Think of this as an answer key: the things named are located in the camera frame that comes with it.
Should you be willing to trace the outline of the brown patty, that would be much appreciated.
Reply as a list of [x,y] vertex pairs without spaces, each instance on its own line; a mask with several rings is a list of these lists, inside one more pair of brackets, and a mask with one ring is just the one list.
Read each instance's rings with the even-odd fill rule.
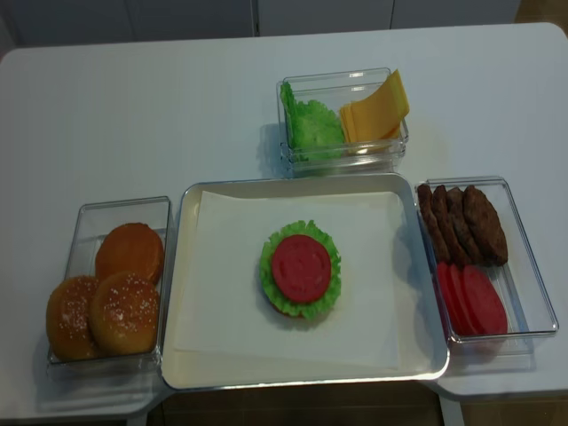
[[439,229],[437,218],[432,210],[432,192],[430,187],[425,184],[419,185],[417,187],[417,194],[422,220],[430,235],[437,262],[449,264],[452,261],[452,258],[444,237]]
[[502,266],[509,251],[498,213],[486,195],[473,185],[463,192],[463,214],[485,262]]
[[482,264],[485,259],[478,248],[463,214],[463,191],[454,187],[446,192],[448,215],[456,238],[469,256],[469,264]]
[[437,186],[434,190],[432,208],[453,262],[460,268],[470,264],[471,259],[468,253],[462,247],[454,232],[453,222],[449,217],[446,204],[446,188],[443,185]]

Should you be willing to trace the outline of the green lettuce leaves in container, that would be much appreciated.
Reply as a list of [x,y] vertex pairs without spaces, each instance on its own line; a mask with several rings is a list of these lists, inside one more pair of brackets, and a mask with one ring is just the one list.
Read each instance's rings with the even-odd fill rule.
[[334,111],[311,99],[297,101],[288,82],[280,86],[289,135],[296,162],[323,162],[342,157],[343,128]]

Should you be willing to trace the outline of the green lettuce leaf on burger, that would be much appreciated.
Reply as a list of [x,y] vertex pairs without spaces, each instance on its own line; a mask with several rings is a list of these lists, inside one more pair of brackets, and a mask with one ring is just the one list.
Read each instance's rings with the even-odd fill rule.
[[258,269],[267,300],[291,318],[317,320],[342,293],[339,251],[312,220],[298,220],[272,233],[264,242]]

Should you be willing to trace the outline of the bottom bun under lettuce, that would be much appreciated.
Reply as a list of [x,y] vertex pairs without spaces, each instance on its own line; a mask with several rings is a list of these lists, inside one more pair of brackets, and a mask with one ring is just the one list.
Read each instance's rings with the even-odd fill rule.
[[288,318],[292,318],[292,319],[304,319],[303,314],[300,312],[297,315],[296,314],[290,314],[288,312],[284,312],[282,311],[278,306],[271,304],[271,307],[279,314],[284,315]]

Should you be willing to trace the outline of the clear lettuce cheese container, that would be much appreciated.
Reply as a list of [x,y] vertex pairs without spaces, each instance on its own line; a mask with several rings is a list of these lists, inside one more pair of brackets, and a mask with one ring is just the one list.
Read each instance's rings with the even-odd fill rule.
[[342,157],[323,162],[296,162],[289,147],[289,135],[284,106],[280,100],[280,86],[288,82],[297,101],[318,100],[335,112],[340,120],[340,108],[372,95],[391,74],[387,67],[321,75],[290,76],[277,85],[280,158],[287,173],[295,178],[340,175],[363,172],[394,171],[406,153],[409,139],[406,122],[400,124],[398,138],[371,142],[350,143],[343,129]]

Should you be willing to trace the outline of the yellow cheese slices stack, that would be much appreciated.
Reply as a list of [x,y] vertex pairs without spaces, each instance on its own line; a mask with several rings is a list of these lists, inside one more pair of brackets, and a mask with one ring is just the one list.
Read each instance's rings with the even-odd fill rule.
[[340,108],[340,117],[350,143],[398,138],[406,104],[392,96],[373,95]]

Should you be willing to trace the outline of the upright yellow cheese slice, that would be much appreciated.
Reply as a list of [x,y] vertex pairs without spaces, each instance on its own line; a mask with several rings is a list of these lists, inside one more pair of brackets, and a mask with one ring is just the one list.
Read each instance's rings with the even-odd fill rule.
[[379,106],[392,121],[402,121],[409,113],[409,101],[399,71],[391,73],[377,90]]

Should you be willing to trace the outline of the red tomato slice on burger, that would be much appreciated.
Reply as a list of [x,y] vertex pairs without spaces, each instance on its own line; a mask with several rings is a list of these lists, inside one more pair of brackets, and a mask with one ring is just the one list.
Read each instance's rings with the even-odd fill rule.
[[283,239],[272,255],[271,268],[276,286],[293,303],[313,303],[323,297],[330,285],[330,255],[321,243],[307,235]]

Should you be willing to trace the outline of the white metal tray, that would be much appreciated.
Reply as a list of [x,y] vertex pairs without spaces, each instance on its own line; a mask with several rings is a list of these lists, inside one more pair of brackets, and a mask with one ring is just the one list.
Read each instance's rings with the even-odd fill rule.
[[[393,263],[404,269],[394,287],[399,364],[395,368],[331,362],[263,358],[213,352],[182,351],[174,345],[182,297],[193,257],[201,204],[206,193],[234,199],[298,199],[329,195],[392,192],[403,204],[406,224],[398,234],[403,253]],[[429,261],[409,182],[397,173],[200,183],[184,194],[171,282],[162,377],[173,389],[239,389],[306,385],[435,380],[449,363],[445,332],[438,313]]]

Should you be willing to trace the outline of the white parchment paper sheet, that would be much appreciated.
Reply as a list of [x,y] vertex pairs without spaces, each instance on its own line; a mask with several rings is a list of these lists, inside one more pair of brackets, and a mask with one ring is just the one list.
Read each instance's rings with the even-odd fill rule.
[[[297,220],[328,233],[341,258],[341,293],[313,321],[276,312],[259,283],[269,236]],[[174,345],[182,351],[395,368],[394,287],[404,269],[398,234],[406,224],[392,192],[234,199],[206,193]]]

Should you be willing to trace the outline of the plain bun back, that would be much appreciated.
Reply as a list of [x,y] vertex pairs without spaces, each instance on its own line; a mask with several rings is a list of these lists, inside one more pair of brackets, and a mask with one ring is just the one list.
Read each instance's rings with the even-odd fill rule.
[[95,275],[104,280],[118,272],[134,272],[156,285],[162,275],[164,246],[158,233],[143,223],[113,229],[95,256]]

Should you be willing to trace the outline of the sesame bun right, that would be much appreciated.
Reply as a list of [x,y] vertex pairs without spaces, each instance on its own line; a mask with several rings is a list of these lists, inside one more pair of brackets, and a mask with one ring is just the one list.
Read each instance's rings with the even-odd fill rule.
[[111,356],[150,352],[155,346],[160,295],[133,272],[118,272],[99,285],[89,324],[99,348]]

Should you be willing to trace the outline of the sesame bun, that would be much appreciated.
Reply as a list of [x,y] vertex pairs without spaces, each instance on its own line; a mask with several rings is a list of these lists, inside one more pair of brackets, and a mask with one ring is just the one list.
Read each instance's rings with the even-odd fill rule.
[[155,346],[160,295],[133,272],[118,272],[99,285],[89,324],[99,348],[111,356],[150,352]]
[[92,335],[89,312],[100,281],[80,275],[63,280],[46,308],[46,333],[59,361],[96,359],[102,355]]

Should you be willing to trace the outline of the red tomato slice left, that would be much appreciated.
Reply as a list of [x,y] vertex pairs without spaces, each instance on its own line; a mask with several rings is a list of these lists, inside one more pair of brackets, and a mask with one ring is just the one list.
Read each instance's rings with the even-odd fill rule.
[[452,328],[454,332],[459,335],[462,331],[461,312],[454,293],[454,286],[451,280],[448,264],[444,262],[438,263],[437,274],[442,296],[452,323]]

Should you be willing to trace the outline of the clear plastic bun container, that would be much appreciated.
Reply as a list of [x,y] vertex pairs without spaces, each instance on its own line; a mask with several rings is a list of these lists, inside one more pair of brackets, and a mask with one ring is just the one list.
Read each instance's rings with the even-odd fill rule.
[[113,229],[127,223],[148,225],[158,233],[164,246],[162,275],[158,283],[154,285],[160,295],[155,346],[150,352],[119,356],[108,355],[100,349],[102,355],[96,359],[59,361],[52,353],[49,343],[47,373],[54,380],[69,381],[152,374],[159,369],[162,363],[167,304],[170,296],[171,243],[175,236],[171,203],[168,197],[83,205],[76,220],[64,280],[80,275],[97,278],[95,256],[103,240]]

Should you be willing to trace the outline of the red tomato slice middle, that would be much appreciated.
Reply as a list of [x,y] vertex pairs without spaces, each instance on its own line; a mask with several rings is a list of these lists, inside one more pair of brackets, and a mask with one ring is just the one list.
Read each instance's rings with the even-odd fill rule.
[[450,313],[454,331],[457,335],[462,336],[476,335],[477,324],[466,298],[462,270],[455,264],[451,264],[448,266],[447,275]]

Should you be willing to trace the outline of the red tomato slice right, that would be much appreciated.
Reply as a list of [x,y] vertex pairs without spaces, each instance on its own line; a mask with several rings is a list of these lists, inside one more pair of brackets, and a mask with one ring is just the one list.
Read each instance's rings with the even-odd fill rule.
[[503,335],[507,315],[492,282],[483,271],[467,265],[462,272],[462,293],[476,335]]

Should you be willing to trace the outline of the clear patty tomato container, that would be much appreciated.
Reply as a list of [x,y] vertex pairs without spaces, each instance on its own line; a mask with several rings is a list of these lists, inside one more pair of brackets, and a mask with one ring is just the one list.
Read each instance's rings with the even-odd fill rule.
[[[458,187],[463,192],[467,186],[473,185],[486,195],[496,209],[507,240],[508,262],[502,266],[490,265],[485,261],[482,264],[468,265],[483,271],[492,282],[507,315],[506,334],[462,336],[454,332],[438,281],[438,262],[419,207],[417,187],[421,184],[430,187],[432,198],[434,190],[439,185],[443,185],[446,191]],[[559,329],[558,320],[505,179],[502,177],[429,179],[416,185],[414,190],[425,247],[430,257],[432,279],[441,298],[438,305],[446,324],[450,346],[467,354],[492,357],[500,352],[529,352],[533,348],[535,339],[555,335]]]

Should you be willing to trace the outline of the sesame bun left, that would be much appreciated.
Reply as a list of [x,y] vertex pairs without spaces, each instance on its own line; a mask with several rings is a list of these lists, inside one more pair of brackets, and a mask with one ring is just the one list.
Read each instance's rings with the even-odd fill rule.
[[46,308],[46,333],[59,361],[96,359],[102,355],[92,335],[89,312],[100,281],[80,275],[63,280]]

